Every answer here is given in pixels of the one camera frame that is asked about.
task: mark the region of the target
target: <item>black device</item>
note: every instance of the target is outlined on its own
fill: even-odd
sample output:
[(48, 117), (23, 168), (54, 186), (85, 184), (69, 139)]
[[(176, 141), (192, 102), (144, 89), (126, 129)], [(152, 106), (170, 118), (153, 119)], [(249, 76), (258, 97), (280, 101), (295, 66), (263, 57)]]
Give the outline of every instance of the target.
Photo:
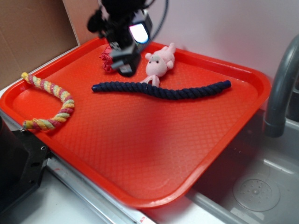
[(113, 49), (112, 68), (131, 77), (140, 62), (142, 45), (150, 41), (152, 22), (146, 10), (149, 5), (145, 5), (145, 0), (102, 0), (102, 5), (109, 13), (108, 19), (103, 18), (100, 6), (87, 28), (108, 40)]
[(0, 116), (0, 216), (36, 190), (48, 147), (28, 131), (10, 131)]

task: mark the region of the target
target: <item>navy blue rope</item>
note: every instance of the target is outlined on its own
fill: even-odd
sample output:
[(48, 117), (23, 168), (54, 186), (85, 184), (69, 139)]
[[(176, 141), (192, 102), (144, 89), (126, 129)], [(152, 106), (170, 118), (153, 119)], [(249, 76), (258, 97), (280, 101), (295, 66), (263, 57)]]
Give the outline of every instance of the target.
[(146, 83), (104, 82), (94, 85), (92, 90), (94, 92), (141, 92), (157, 98), (178, 100), (214, 96), (229, 87), (231, 87), (231, 82), (228, 80), (208, 86), (181, 90), (168, 90)]

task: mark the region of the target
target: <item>twisted rope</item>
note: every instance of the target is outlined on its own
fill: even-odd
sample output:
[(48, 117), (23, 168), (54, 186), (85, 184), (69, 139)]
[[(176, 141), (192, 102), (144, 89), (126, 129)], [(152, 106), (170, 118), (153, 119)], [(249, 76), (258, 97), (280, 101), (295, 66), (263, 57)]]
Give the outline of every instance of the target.
[(147, 83), (104, 82), (94, 85), (92, 90), (94, 92), (141, 92), (157, 98), (178, 100), (214, 96), (229, 87), (231, 87), (231, 82), (228, 80), (208, 86), (182, 90), (168, 90)]
[(21, 77), (29, 84), (36, 86), (38, 89), (47, 91), (49, 94), (60, 98), (63, 105), (60, 111), (51, 119), (32, 119), (26, 120), (23, 123), (25, 129), (36, 129), (36, 130), (52, 130), (58, 126), (61, 126), (61, 123), (64, 123), (70, 114), (73, 112), (75, 107), (74, 100), (70, 93), (58, 85), (55, 85), (51, 82), (45, 81), (44, 79), (37, 78), (35, 76), (29, 75), (24, 72)]

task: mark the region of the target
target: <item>sink drain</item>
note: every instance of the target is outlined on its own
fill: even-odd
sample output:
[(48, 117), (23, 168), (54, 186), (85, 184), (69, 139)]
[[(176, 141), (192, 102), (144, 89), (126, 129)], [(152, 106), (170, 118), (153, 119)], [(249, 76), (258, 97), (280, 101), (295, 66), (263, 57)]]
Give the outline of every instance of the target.
[(246, 175), (234, 185), (234, 196), (237, 202), (252, 211), (267, 211), (279, 202), (279, 189), (266, 176)]

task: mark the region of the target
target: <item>white wall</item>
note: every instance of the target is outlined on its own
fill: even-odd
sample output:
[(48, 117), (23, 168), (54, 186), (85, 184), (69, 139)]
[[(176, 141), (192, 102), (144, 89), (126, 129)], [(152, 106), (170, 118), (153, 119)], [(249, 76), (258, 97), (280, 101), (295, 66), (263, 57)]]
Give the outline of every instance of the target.
[[(149, 14), (159, 23), (165, 1)], [(299, 34), (299, 0), (169, 0), (155, 42), (244, 65), (272, 80), (292, 38)]]

